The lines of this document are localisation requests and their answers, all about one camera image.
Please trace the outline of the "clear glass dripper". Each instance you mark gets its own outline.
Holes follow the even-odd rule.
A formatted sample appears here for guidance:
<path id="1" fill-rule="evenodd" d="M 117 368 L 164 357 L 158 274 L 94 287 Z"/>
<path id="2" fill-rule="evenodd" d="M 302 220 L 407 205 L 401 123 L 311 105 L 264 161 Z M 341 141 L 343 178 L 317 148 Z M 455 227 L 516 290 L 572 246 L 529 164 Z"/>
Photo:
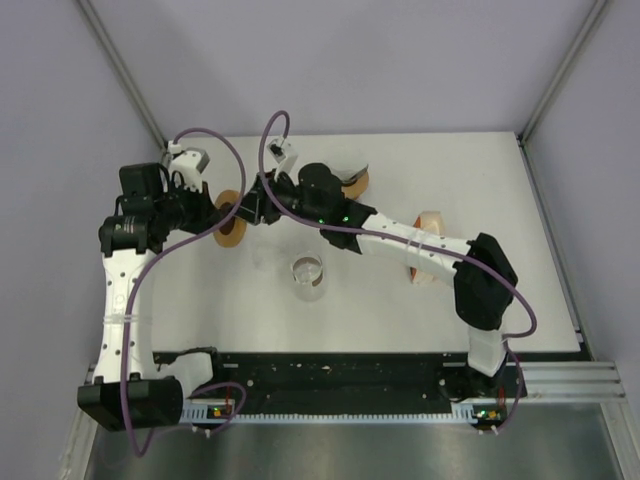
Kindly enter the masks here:
<path id="1" fill-rule="evenodd" d="M 290 254 L 282 245 L 260 242 L 253 247 L 251 258 L 256 269 L 271 271 L 286 266 Z"/>

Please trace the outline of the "clear glass carafe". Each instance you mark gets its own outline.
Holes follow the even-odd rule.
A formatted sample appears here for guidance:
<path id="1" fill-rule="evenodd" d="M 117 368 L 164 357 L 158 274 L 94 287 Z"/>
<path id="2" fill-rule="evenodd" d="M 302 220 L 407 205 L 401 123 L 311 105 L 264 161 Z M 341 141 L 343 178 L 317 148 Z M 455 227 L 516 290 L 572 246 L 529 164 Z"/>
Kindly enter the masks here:
<path id="1" fill-rule="evenodd" d="M 294 293 L 307 302 L 319 300 L 326 291 L 327 281 L 321 257 L 313 252 L 297 255 L 291 263 Z"/>

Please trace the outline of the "grey glass dripper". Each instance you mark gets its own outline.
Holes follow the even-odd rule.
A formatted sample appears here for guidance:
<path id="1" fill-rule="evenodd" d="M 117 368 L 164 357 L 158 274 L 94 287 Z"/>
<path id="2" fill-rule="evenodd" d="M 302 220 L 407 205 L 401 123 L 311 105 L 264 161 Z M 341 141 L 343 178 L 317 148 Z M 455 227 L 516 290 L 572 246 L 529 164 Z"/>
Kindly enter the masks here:
<path id="1" fill-rule="evenodd" d="M 338 170 L 338 177 L 344 185 L 351 185 L 368 173 L 368 167 L 367 163 L 349 164 Z"/>

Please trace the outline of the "orange coffee filter box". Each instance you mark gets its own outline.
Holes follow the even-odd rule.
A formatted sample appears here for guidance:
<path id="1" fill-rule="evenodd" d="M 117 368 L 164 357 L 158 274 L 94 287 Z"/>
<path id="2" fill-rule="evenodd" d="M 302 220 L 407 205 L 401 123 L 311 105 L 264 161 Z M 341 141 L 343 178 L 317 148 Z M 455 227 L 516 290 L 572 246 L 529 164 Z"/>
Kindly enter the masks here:
<path id="1" fill-rule="evenodd" d="M 413 227 L 438 236 L 445 233 L 444 221 L 439 211 L 421 212 L 414 221 Z M 426 285 L 436 280 L 434 275 L 416 270 L 413 267 L 409 269 L 409 273 L 413 285 Z"/>

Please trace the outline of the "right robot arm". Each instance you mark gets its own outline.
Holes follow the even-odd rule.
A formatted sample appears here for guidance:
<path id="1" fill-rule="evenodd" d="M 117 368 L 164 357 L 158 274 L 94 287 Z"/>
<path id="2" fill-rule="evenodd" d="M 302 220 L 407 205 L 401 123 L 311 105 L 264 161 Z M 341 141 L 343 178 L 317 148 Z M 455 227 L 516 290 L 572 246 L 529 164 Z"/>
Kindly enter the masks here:
<path id="1" fill-rule="evenodd" d="M 258 175 L 236 215 L 252 225 L 288 216 L 318 229 L 336 248 L 391 259 L 449 285 L 455 312 L 469 332 L 469 388 L 487 396 L 502 385 L 502 320 L 518 277 L 493 236 L 459 240 L 402 224 L 347 198 L 340 180 L 321 163 L 304 166 L 296 180 L 276 171 Z"/>

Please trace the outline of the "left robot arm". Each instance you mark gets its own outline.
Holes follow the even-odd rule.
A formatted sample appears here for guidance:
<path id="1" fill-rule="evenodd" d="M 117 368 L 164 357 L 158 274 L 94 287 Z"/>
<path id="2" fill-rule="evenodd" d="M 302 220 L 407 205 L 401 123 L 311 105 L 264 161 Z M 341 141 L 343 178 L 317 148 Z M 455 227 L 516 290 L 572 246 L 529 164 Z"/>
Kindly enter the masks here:
<path id="1" fill-rule="evenodd" d="M 92 379 L 77 390 L 79 408 L 110 432 L 176 424 L 196 389 L 216 396 L 225 370 L 211 347 L 178 353 L 164 366 L 152 352 L 151 270 L 169 234 L 193 236 L 222 218 L 203 178 L 203 160 L 176 159 L 125 166 L 113 215 L 98 231 L 106 294 L 101 350 Z"/>

